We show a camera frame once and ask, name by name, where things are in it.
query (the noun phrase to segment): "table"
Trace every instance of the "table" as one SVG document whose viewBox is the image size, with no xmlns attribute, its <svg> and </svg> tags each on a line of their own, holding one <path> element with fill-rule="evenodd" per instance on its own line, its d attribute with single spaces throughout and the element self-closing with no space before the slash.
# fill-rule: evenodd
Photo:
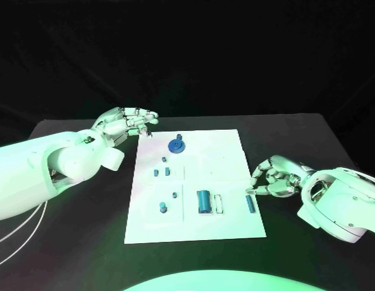
<svg viewBox="0 0 375 291">
<path fill-rule="evenodd" d="M 30 138 L 90 128 L 94 120 L 42 121 Z M 152 131 L 238 129 L 250 171 L 274 154 L 314 169 L 355 169 L 319 114 L 160 118 Z M 137 137 L 118 146 L 117 172 L 98 174 L 49 200 L 35 236 L 0 266 L 0 290 L 121 290 L 189 270 L 228 269 L 294 279 L 327 290 L 375 290 L 375 234 L 339 241 L 296 215 L 299 196 L 258 196 L 267 238 L 124 245 Z M 0 237 L 30 211 L 0 221 Z M 0 243 L 0 261 L 26 240 L 39 215 Z"/>
</svg>

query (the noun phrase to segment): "white paper sheet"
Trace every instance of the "white paper sheet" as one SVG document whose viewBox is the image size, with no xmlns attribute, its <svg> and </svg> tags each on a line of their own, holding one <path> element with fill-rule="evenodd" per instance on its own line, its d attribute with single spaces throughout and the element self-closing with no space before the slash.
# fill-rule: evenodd
<svg viewBox="0 0 375 291">
<path fill-rule="evenodd" d="M 177 133 L 185 150 L 175 154 L 167 143 Z M 254 196 L 255 213 L 248 210 L 248 187 L 250 171 L 237 130 L 154 132 L 152 139 L 140 136 L 124 243 L 265 237 Z M 199 190 L 211 193 L 209 214 L 199 213 Z M 215 195 L 221 195 L 221 214 Z M 160 202 L 166 213 L 159 211 Z"/>
</svg>

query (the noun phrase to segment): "blue object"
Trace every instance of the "blue object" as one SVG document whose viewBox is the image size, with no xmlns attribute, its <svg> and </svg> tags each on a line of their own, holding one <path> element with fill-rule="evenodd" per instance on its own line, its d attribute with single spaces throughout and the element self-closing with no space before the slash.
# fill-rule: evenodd
<svg viewBox="0 0 375 291">
<path fill-rule="evenodd" d="M 180 140 L 180 134 L 176 135 L 176 139 L 167 144 L 167 149 L 172 153 L 180 153 L 185 150 L 185 142 Z"/>
<path fill-rule="evenodd" d="M 247 198 L 250 212 L 254 213 L 255 212 L 255 209 L 254 209 L 254 205 L 252 205 L 251 196 L 247 195 L 245 198 Z"/>
<path fill-rule="evenodd" d="M 166 212 L 167 212 L 167 207 L 166 207 L 165 202 L 162 202 L 162 203 L 159 204 L 159 211 L 160 211 L 162 213 L 166 213 Z"/>
<path fill-rule="evenodd" d="M 206 190 L 198 191 L 198 199 L 199 199 L 199 213 L 211 213 L 211 193 Z"/>
</svg>

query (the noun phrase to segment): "black backdrop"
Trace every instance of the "black backdrop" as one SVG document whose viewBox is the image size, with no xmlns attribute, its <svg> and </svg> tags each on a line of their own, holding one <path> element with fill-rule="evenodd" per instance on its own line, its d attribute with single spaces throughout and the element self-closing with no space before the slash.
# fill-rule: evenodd
<svg viewBox="0 0 375 291">
<path fill-rule="evenodd" d="M 375 174 L 375 1 L 0 3 L 0 145 L 116 106 L 319 112 Z"/>
</svg>

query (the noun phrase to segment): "robotic hand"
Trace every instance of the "robotic hand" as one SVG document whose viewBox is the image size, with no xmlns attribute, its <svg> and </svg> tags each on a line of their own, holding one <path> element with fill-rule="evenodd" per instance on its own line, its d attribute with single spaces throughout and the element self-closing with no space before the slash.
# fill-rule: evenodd
<svg viewBox="0 0 375 291">
<path fill-rule="evenodd" d="M 114 147 L 130 135 L 152 138 L 146 123 L 159 115 L 140 108 L 114 108 L 91 129 L 61 132 L 0 147 L 0 220 L 55 197 L 90 179 L 104 166 L 117 171 L 124 154 Z"/>
<path fill-rule="evenodd" d="M 255 187 L 265 172 L 268 186 Z M 248 194 L 290 197 L 300 193 L 299 217 L 346 242 L 355 243 L 366 230 L 375 232 L 375 178 L 346 169 L 316 171 L 274 155 L 260 163 Z"/>
</svg>

